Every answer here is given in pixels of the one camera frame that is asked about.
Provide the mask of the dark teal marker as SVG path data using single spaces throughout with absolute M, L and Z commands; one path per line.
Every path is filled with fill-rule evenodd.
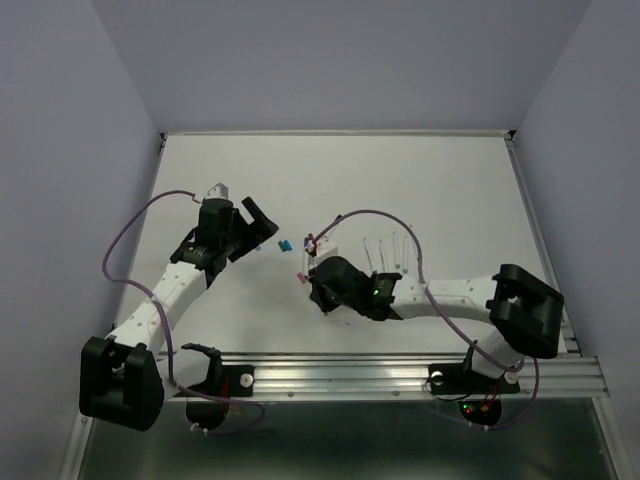
M 376 271 L 376 263 L 375 263 L 375 258 L 374 255 L 372 253 L 369 241 L 366 237 L 363 237 L 363 247 L 364 247 L 364 251 L 365 251 L 365 255 L 369 264 L 369 267 L 372 271 Z

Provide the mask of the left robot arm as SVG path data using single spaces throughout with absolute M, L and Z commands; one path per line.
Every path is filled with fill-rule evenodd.
M 116 425 L 147 431 L 164 403 L 178 394 L 222 405 L 265 407 L 232 396 L 220 351 L 187 343 L 176 350 L 172 331 L 226 268 L 279 230 L 252 198 L 240 207 L 226 198 L 199 202 L 196 225 L 170 255 L 156 286 L 125 279 L 144 301 L 106 337 L 82 348 L 79 411 Z

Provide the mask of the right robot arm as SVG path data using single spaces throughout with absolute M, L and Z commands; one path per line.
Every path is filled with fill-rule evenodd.
M 358 270 L 331 256 L 309 271 L 310 299 L 322 312 L 346 307 L 373 321 L 441 317 L 469 346 L 463 384 L 482 390 L 526 357 L 558 355 L 564 297 L 515 264 L 493 276 L 419 279 Z

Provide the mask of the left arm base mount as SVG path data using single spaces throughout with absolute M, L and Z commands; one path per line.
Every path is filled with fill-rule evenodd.
M 173 356 L 174 373 L 180 385 L 193 394 L 177 390 L 178 396 L 196 399 L 185 407 L 187 421 L 194 432 L 228 435 L 248 429 L 223 427 L 232 406 L 242 406 L 237 400 L 249 402 L 253 396 L 255 367 L 251 364 L 228 364 L 215 347 L 186 343 Z

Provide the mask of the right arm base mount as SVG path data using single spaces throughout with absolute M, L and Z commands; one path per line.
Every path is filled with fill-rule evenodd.
M 431 364 L 424 388 L 436 400 L 456 403 L 462 419 L 472 427 L 493 430 L 503 412 L 500 396 L 519 393 L 520 385 L 518 379 L 508 380 L 505 373 L 490 378 L 473 371 L 473 353 L 469 347 L 459 363 Z

